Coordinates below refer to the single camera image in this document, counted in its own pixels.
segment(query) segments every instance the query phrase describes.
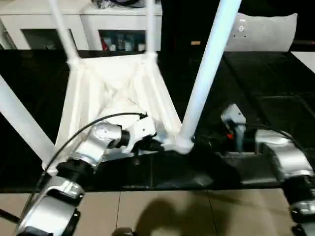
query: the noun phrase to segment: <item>white tube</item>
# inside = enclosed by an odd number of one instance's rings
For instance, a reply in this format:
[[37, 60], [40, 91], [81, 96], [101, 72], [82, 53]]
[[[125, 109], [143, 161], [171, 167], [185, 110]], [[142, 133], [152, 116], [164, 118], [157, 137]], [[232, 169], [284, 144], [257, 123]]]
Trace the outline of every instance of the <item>white tube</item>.
[[50, 9], [52, 11], [52, 17], [57, 25], [59, 38], [63, 44], [63, 48], [67, 54], [68, 61], [74, 61], [79, 58], [76, 47], [72, 40], [69, 30], [65, 27], [63, 16], [58, 8], [57, 0], [48, 0]]
[[147, 31], [146, 31], [146, 52], [155, 53], [154, 35], [155, 35], [155, 0], [147, 0]]
[[193, 137], [242, 0], [221, 0], [190, 96], [179, 137]]
[[55, 145], [39, 127], [1, 75], [0, 112], [37, 156], [42, 159], [42, 166], [46, 166], [55, 154]]

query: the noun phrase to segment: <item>black table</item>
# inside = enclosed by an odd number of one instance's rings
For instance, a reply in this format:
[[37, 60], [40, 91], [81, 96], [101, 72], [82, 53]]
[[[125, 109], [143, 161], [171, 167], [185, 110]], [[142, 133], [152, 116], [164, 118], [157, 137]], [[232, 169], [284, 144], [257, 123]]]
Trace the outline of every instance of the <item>black table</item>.
[[[12, 90], [54, 142], [69, 69], [59, 51], [1, 51], [0, 68]], [[79, 52], [83, 58], [119, 53]], [[183, 119], [202, 55], [161, 56], [159, 66], [178, 115]], [[291, 53], [225, 53], [196, 136], [211, 133], [220, 114], [236, 103], [248, 122], [291, 133], [315, 166], [315, 74]], [[0, 192], [30, 192], [41, 162], [3, 116]], [[155, 153], [103, 163], [87, 191], [231, 189], [278, 187], [261, 157], [213, 156], [198, 146], [187, 156]]]

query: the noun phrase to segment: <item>beige floor tile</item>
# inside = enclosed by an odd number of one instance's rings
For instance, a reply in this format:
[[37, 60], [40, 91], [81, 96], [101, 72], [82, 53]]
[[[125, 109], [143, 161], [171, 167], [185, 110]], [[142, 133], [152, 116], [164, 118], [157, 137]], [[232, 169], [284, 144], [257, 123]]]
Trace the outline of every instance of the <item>beige floor tile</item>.
[[[28, 194], [0, 194], [0, 208], [20, 217]], [[13, 235], [16, 225], [0, 218], [0, 235]]]
[[116, 228], [119, 192], [86, 193], [74, 236], [110, 236]]
[[281, 190], [210, 191], [219, 236], [291, 236], [288, 204]]
[[215, 236], [205, 191], [122, 192], [117, 227], [139, 236]]
[[[119, 192], [87, 193], [79, 211], [81, 218], [74, 236], [110, 236], [116, 227]], [[27, 194], [0, 194], [0, 208], [20, 216]], [[0, 219], [1, 236], [11, 236], [15, 224]]]

